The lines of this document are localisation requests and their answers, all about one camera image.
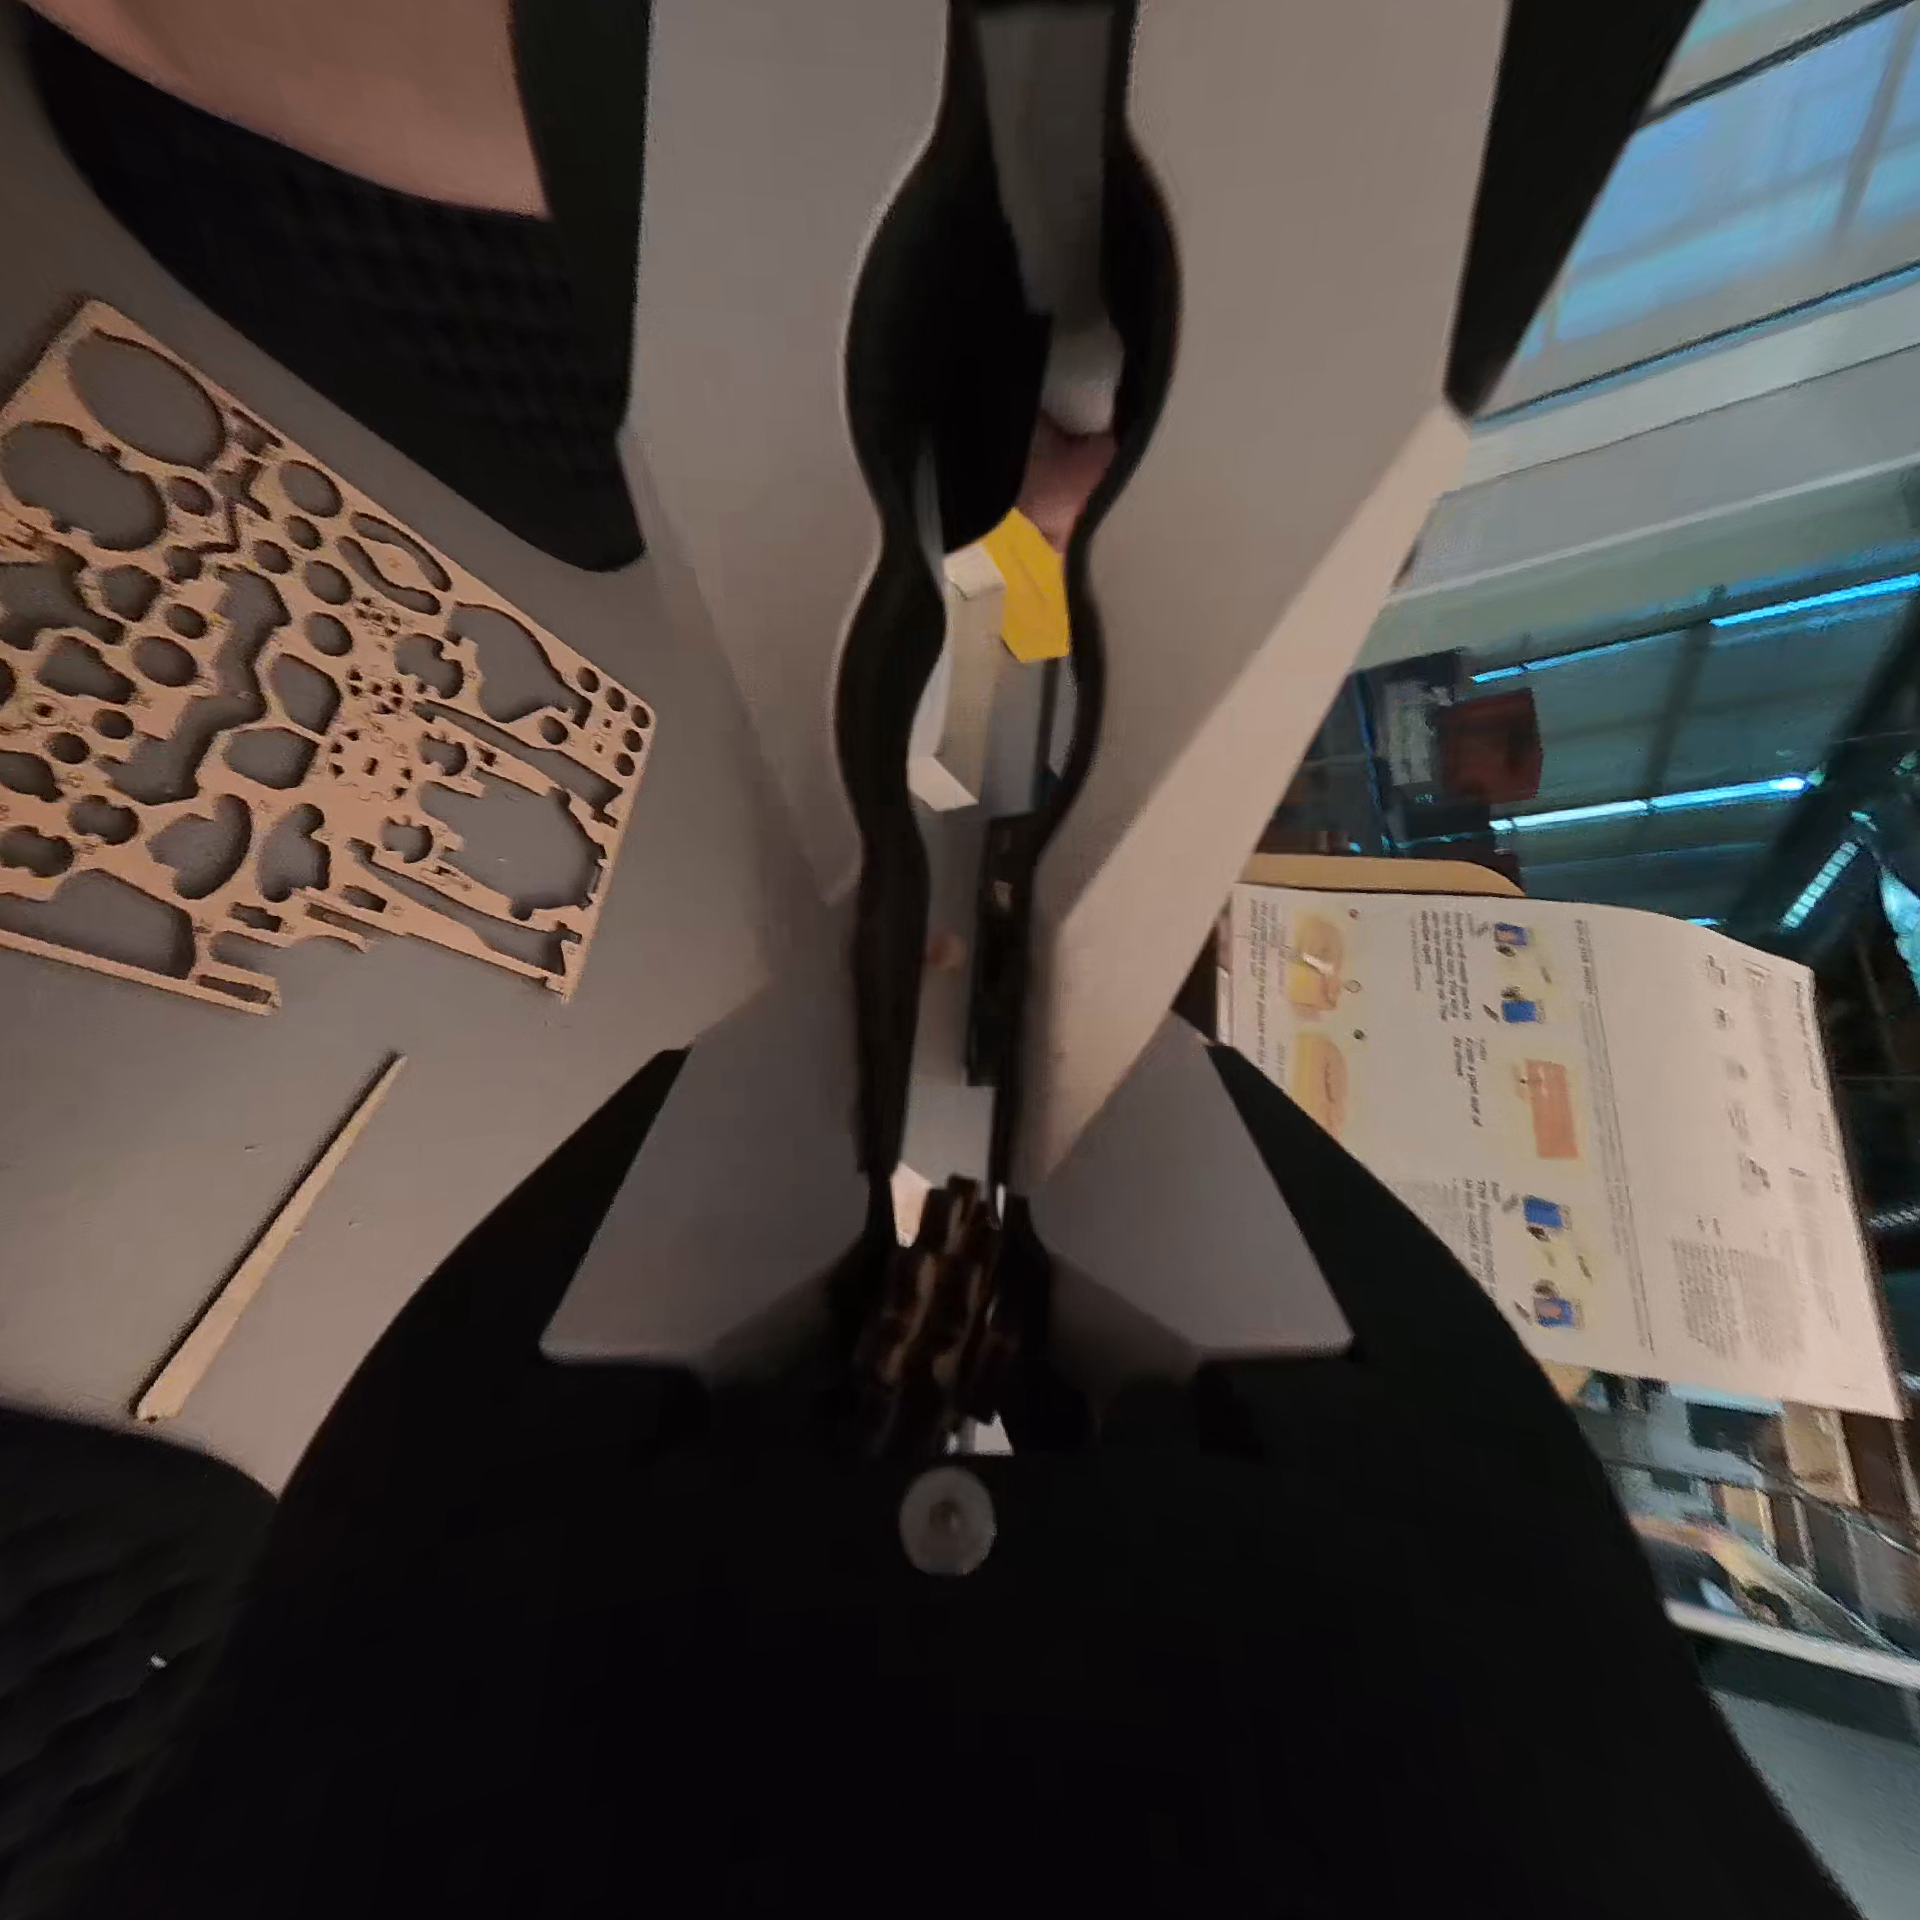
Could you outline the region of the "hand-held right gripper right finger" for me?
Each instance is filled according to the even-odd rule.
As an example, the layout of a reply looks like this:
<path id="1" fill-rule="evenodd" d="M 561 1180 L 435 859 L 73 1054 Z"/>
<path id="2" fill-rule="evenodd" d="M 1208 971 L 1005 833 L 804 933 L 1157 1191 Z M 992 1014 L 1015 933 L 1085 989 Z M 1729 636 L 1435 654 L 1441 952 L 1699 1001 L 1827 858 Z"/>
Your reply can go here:
<path id="1" fill-rule="evenodd" d="M 1030 1196 L 1056 1368 L 1343 1354 L 1353 1328 L 1211 1047 L 1162 1021 Z"/>

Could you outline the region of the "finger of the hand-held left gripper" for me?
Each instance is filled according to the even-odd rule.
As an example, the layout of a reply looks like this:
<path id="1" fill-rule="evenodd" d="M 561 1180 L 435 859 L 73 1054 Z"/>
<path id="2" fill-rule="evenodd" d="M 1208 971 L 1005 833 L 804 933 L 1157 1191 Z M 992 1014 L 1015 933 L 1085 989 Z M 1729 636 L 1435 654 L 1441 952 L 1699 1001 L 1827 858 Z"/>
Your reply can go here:
<path id="1" fill-rule="evenodd" d="M 1503 4 L 1146 4 L 1125 133 L 1175 250 L 1159 414 L 1074 549 L 1091 774 L 1040 866 L 1015 1182 L 1175 1001 L 1468 425 L 1443 382 Z"/>
<path id="2" fill-rule="evenodd" d="M 908 730 L 942 650 L 920 456 L 858 423 L 881 224 L 935 133 L 946 4 L 656 4 L 626 453 L 828 898 L 856 896 L 858 1166 L 900 1161 L 924 940 Z"/>

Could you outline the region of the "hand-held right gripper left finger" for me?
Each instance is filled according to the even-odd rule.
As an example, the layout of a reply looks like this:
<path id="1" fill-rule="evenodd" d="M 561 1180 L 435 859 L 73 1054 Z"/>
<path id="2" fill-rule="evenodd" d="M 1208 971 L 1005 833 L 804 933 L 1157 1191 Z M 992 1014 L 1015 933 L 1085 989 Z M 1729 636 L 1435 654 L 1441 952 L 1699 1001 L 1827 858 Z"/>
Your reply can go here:
<path id="1" fill-rule="evenodd" d="M 781 1373 L 834 1283 L 898 1249 L 862 1166 L 849 993 L 760 993 L 687 1056 L 540 1332 L 566 1368 Z"/>

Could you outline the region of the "dark wooden gear stack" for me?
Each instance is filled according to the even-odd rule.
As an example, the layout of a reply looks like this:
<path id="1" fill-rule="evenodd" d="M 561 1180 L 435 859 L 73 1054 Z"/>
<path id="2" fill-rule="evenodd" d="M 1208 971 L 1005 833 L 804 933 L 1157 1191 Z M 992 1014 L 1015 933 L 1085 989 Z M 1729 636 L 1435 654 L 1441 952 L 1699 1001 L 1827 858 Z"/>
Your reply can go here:
<path id="1" fill-rule="evenodd" d="M 913 1242 L 881 1270 L 856 1349 L 875 1455 L 942 1453 L 966 1421 L 996 1420 L 1021 1349 L 1003 1249 L 1005 1222 L 978 1180 L 950 1178 L 928 1191 Z"/>

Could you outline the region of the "person's left forearm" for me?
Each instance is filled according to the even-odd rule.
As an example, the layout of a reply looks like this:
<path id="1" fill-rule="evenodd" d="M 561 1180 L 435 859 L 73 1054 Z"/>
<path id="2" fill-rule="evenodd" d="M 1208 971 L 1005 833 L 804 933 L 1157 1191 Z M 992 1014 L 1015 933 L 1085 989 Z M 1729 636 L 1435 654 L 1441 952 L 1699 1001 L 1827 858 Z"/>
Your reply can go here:
<path id="1" fill-rule="evenodd" d="M 195 109 L 443 205 L 540 218 L 508 4 L 37 4 Z"/>

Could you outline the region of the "laser-cut wooden parts sheet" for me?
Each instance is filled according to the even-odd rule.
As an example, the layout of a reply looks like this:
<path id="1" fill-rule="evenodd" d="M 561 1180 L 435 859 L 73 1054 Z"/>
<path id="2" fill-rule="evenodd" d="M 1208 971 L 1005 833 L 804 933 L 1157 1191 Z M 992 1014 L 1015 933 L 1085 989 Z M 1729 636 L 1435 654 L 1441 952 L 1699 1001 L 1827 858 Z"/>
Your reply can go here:
<path id="1" fill-rule="evenodd" d="M 3 399 L 3 947 L 262 1016 L 425 942 L 567 1001 L 658 709 L 103 299 Z"/>

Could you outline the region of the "person's left hand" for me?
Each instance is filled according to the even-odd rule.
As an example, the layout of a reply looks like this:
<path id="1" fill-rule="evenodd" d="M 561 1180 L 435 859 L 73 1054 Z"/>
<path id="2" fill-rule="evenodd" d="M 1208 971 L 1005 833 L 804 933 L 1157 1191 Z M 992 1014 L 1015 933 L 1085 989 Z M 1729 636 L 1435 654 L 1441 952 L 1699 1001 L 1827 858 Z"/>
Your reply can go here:
<path id="1" fill-rule="evenodd" d="M 1114 453 L 1116 437 L 1111 427 L 1078 435 L 1047 414 L 1040 417 L 1018 508 L 1055 552 L 1068 549 L 1091 499 L 1114 462 Z"/>

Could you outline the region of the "large window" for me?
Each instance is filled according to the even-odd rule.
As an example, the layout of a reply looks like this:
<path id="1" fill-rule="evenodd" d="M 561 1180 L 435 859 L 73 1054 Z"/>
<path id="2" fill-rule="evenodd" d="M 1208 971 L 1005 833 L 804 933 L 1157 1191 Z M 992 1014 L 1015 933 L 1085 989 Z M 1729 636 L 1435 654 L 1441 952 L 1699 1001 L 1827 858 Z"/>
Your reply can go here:
<path id="1" fill-rule="evenodd" d="M 1483 418 L 1917 267 L 1917 7 L 1697 4 Z"/>

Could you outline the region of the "yellow plastic bin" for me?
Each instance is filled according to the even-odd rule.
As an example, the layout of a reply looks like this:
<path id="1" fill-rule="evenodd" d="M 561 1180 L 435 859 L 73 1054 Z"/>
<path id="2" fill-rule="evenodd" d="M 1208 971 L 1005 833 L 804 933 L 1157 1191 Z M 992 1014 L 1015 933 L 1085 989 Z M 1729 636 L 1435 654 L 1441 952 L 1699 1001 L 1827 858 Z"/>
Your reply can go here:
<path id="1" fill-rule="evenodd" d="M 1062 552 L 1021 511 L 1012 511 L 982 544 L 1003 583 L 1000 640 L 1021 664 L 1068 659 L 1068 587 Z"/>

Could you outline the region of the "brown cardboard board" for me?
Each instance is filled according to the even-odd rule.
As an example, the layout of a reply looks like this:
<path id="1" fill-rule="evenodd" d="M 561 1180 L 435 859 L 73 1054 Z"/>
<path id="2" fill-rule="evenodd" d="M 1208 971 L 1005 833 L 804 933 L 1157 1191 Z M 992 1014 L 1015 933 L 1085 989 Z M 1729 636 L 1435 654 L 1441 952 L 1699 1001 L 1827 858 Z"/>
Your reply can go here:
<path id="1" fill-rule="evenodd" d="M 1474 898 L 1526 898 L 1511 874 L 1468 863 L 1428 858 L 1366 858 L 1320 852 L 1260 852 L 1239 884 L 1292 887 L 1320 893 L 1447 893 Z"/>

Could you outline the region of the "thin wooden stick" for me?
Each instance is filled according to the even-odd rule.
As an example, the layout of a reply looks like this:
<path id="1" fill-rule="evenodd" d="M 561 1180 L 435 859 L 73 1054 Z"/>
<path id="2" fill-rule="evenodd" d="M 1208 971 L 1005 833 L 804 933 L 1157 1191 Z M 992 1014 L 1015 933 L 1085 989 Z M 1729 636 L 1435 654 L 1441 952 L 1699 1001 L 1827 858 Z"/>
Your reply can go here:
<path id="1" fill-rule="evenodd" d="M 178 1339 L 160 1358 L 154 1375 L 141 1384 L 141 1390 L 131 1403 L 131 1420 L 141 1428 L 158 1428 L 184 1413 L 195 1390 L 210 1375 L 216 1358 L 227 1349 L 229 1338 L 241 1325 L 245 1312 L 255 1307 L 255 1298 L 262 1291 L 270 1273 L 281 1262 L 281 1257 L 293 1246 L 293 1240 L 309 1224 L 309 1217 L 325 1196 L 330 1182 L 353 1153 L 362 1132 L 372 1127 L 379 1111 L 388 1105 L 397 1081 L 407 1068 L 405 1054 L 393 1054 L 375 1068 L 372 1081 L 362 1086 L 353 1107 L 341 1118 L 341 1123 L 325 1136 L 319 1150 L 293 1180 L 293 1185 L 277 1200 L 274 1213 L 261 1224 L 252 1238 L 241 1259 L 229 1267 L 220 1285 L 205 1298 L 199 1312 L 188 1322 Z"/>

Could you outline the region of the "printed instruction sheet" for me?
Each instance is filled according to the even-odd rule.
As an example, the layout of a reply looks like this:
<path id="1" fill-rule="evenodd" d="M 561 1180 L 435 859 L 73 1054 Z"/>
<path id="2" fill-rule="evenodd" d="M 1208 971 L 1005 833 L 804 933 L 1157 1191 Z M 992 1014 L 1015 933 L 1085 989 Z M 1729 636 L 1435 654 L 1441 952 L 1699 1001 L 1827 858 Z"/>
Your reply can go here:
<path id="1" fill-rule="evenodd" d="M 1537 1358 L 1906 1413 L 1805 967 L 1644 909 L 1242 880 L 1218 1011 Z"/>

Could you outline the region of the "white box with rings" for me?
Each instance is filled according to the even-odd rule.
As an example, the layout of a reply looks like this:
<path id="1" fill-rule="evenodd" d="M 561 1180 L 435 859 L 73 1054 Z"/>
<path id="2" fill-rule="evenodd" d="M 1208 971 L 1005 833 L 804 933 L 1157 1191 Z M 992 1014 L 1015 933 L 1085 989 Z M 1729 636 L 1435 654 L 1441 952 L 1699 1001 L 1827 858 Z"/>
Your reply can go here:
<path id="1" fill-rule="evenodd" d="M 946 564 L 947 698 L 932 747 L 942 776 L 940 813 L 973 810 L 982 801 L 1000 679 L 1005 676 L 1005 577 L 989 544 L 962 547 Z"/>

